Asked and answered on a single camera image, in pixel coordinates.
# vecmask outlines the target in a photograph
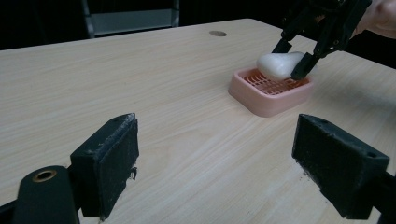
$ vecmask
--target metal screw hole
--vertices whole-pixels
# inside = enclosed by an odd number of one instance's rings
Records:
[[[222,32],[222,31],[210,31],[209,33],[212,35],[215,35],[215,36],[226,36],[227,35],[226,33]]]

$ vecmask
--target small circular hole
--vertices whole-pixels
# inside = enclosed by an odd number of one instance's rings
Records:
[[[367,152],[367,156],[371,157],[371,158],[375,158],[376,155],[374,154],[374,152]]]
[[[36,183],[40,183],[40,182],[47,181],[47,180],[53,178],[54,176],[56,176],[56,171],[46,170],[46,171],[42,171],[42,172],[36,174],[33,177],[33,181]]]
[[[227,35],[226,33],[222,32],[222,31],[210,31],[209,33],[212,35],[215,35],[215,36],[226,36]]]

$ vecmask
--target white soap bar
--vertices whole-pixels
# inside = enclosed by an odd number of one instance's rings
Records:
[[[304,57],[299,51],[264,54],[257,60],[257,68],[268,79],[280,81],[290,77],[297,63]]]

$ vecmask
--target table surface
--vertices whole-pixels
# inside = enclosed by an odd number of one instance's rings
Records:
[[[245,19],[0,51],[0,203],[16,199],[25,175],[69,166],[105,122],[133,112],[138,174],[106,223],[376,223],[375,209],[369,220],[342,218],[291,150],[298,115],[309,114],[388,155],[394,175],[395,70],[337,51],[309,75],[306,102],[261,118],[228,87],[280,32]]]

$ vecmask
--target human hand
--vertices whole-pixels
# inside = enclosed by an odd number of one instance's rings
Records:
[[[352,37],[365,30],[384,37],[396,38],[396,0],[373,0]]]

